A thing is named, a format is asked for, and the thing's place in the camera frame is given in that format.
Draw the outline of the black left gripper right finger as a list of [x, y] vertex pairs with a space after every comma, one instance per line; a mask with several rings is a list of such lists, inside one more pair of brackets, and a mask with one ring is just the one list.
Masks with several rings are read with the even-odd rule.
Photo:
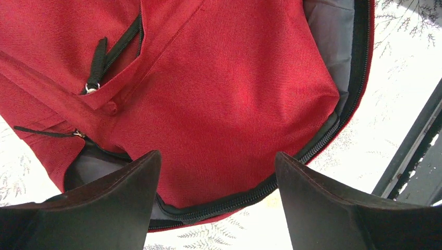
[[441, 249], [441, 207], [371, 195], [280, 152], [277, 184], [293, 249]]

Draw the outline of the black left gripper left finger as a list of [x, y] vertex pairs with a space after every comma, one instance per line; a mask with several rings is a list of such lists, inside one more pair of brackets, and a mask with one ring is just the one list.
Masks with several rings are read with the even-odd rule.
[[1, 249], [143, 249], [161, 169], [152, 151], [42, 203], [1, 208]]

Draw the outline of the red student backpack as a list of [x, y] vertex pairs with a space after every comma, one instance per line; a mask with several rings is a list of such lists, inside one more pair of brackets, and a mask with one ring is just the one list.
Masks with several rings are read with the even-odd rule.
[[158, 150], [154, 231], [214, 222], [318, 155], [365, 91], [374, 1], [1, 1], [1, 116], [51, 181]]

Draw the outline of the floral patterned table mat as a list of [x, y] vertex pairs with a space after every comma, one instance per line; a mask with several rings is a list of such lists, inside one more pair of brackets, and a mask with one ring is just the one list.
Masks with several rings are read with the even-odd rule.
[[[441, 77], [441, 1], [374, 1], [365, 91], [351, 119], [307, 165], [370, 193]], [[129, 161], [108, 157], [107, 167]], [[40, 203], [65, 191], [1, 116], [1, 206]], [[214, 222], [154, 231], [143, 249], [291, 249], [277, 187]]]

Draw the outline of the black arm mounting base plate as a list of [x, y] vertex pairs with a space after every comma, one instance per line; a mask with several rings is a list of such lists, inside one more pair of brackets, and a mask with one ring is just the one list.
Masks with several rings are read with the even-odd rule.
[[373, 195], [408, 204], [441, 201], [441, 83], [376, 184]]

